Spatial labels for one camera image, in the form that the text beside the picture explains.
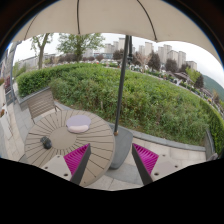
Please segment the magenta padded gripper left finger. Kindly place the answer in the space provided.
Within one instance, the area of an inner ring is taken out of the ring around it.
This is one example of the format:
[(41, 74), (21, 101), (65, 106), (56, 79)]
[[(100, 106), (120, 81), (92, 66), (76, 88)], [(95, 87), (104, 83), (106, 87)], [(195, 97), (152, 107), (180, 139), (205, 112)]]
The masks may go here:
[(86, 144), (65, 156), (54, 156), (42, 169), (79, 185), (90, 155), (91, 146)]

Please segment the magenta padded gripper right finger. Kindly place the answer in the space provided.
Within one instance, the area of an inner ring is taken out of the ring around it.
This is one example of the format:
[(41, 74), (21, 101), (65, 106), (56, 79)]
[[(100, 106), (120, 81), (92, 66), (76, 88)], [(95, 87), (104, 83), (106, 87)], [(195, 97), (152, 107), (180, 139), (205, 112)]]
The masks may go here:
[(132, 144), (132, 155), (143, 185), (148, 185), (180, 169), (180, 166), (169, 156), (158, 155), (135, 143)]

